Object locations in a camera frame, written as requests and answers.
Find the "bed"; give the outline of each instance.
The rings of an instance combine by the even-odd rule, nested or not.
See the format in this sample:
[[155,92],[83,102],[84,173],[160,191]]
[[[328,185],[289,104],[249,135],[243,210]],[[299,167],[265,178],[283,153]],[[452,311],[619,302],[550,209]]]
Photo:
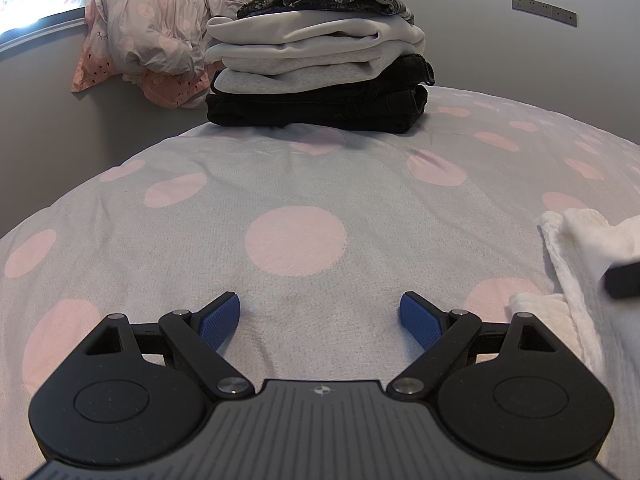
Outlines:
[[[398,323],[404,291],[505,322],[511,294],[558,290],[543,212],[586,206],[617,224],[639,194],[633,143],[439,87],[406,136],[203,124],[164,140],[0,240],[0,476],[42,462],[30,398],[108,313],[151,322],[232,290],[225,357],[256,385],[386,383],[421,352]],[[628,439],[640,420],[616,425]],[[633,442],[616,446],[607,466],[640,476]]]

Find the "pink polka dot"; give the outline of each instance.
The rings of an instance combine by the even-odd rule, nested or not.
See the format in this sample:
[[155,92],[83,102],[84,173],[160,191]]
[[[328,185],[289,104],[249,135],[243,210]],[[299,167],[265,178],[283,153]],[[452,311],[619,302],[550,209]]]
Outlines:
[[547,209],[555,211],[556,213],[561,213],[565,209],[586,209],[587,207],[577,198],[564,193],[558,193],[557,191],[546,192],[542,196],[542,202],[545,203]]
[[124,36],[124,38],[121,38],[121,40],[118,42],[118,46],[126,53],[126,52],[131,52],[134,47],[136,46],[136,42],[133,41],[133,38],[131,36]]
[[575,160],[574,158],[566,158],[564,161],[584,178],[588,178],[590,180],[604,180],[604,175],[586,162]]
[[485,322],[504,323],[508,316],[509,298],[518,292],[542,294],[529,280],[521,278],[491,278],[478,283],[465,300],[464,308]]
[[584,140],[588,140],[589,142],[593,142],[594,144],[602,144],[602,141],[600,139],[596,139],[595,137],[588,136],[587,134],[580,134],[580,136]]
[[474,104],[476,106],[481,106],[482,108],[489,108],[489,110],[495,110],[496,112],[498,111],[498,108],[496,108],[495,106],[492,106],[490,104],[487,104],[487,103],[481,103],[481,102],[478,102],[478,101],[474,101]]
[[173,52],[175,49],[177,49],[180,46],[179,41],[174,40],[174,38],[168,38],[166,36],[163,36],[162,34],[158,36],[158,43],[160,44],[160,47],[163,48],[168,53]]
[[34,234],[11,253],[4,264],[4,275],[9,279],[19,278],[33,270],[47,256],[54,243],[56,232],[53,229]]
[[224,140],[247,140],[251,135],[251,130],[248,128],[228,128],[223,130],[220,134],[214,134],[216,139]]
[[529,133],[533,133],[538,130],[538,127],[534,123],[523,123],[520,121],[511,121],[509,124],[513,128],[524,130],[525,132],[529,132]]
[[471,112],[464,108],[449,108],[446,106],[438,106],[438,111],[443,114],[451,114],[456,117],[467,117]]
[[292,149],[309,155],[324,155],[343,148],[346,143],[344,136],[338,130],[322,128],[306,134],[300,140],[290,142],[289,145]]
[[112,18],[120,14],[124,10],[124,4],[122,2],[116,2],[113,7],[109,9],[109,16]]
[[156,15],[154,8],[149,4],[139,4],[138,13],[140,16],[148,20],[151,20]]
[[96,306],[85,300],[60,300],[44,315],[22,357],[22,382],[31,395],[100,319]]
[[311,276],[344,254],[347,232],[334,215],[312,206],[284,206],[255,219],[244,237],[251,261],[277,276]]
[[586,142],[580,142],[580,140],[576,140],[575,143],[580,146],[585,152],[591,153],[591,155],[599,155],[598,152],[593,146],[588,145]]
[[508,152],[520,151],[519,146],[515,142],[505,139],[503,136],[492,134],[491,132],[478,132],[474,137],[478,140],[482,140],[482,142],[495,146],[496,148],[507,150]]
[[460,186],[466,180],[465,170],[427,150],[410,156],[406,165],[415,178],[429,184]]
[[156,182],[145,193],[147,207],[167,207],[195,195],[207,183],[204,173],[191,173],[172,180]]
[[125,162],[122,166],[116,166],[115,168],[111,168],[101,174],[100,182],[110,182],[111,180],[116,180],[117,178],[130,175],[142,168],[144,165],[145,161],[141,159]]

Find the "metal screw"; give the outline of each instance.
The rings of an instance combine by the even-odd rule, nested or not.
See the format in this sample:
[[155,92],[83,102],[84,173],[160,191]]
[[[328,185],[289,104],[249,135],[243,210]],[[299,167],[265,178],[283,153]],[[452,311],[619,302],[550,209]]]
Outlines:
[[393,383],[393,389],[399,394],[417,394],[424,389],[424,383],[414,377],[401,377]]
[[218,382],[218,389],[224,394],[241,394],[249,387],[249,382],[242,377],[225,377]]

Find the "wall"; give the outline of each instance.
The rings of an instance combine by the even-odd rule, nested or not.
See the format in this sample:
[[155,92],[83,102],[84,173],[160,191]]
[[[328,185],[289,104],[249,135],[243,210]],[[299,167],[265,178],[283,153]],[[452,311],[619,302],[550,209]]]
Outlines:
[[578,28],[511,0],[403,0],[439,85],[548,108],[640,143],[640,0],[541,0]]
[[85,180],[207,120],[204,110],[159,108],[118,76],[72,94],[85,34],[83,25],[0,53],[0,237]]

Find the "wall socket panel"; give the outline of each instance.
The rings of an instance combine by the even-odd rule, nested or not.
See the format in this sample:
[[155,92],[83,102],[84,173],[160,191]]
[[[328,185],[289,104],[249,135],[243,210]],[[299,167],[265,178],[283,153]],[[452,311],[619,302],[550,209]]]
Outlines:
[[545,2],[539,2],[537,0],[511,0],[511,8],[545,16],[546,18],[556,20],[556,22],[563,22],[573,27],[578,26],[578,15],[575,12],[546,4]]

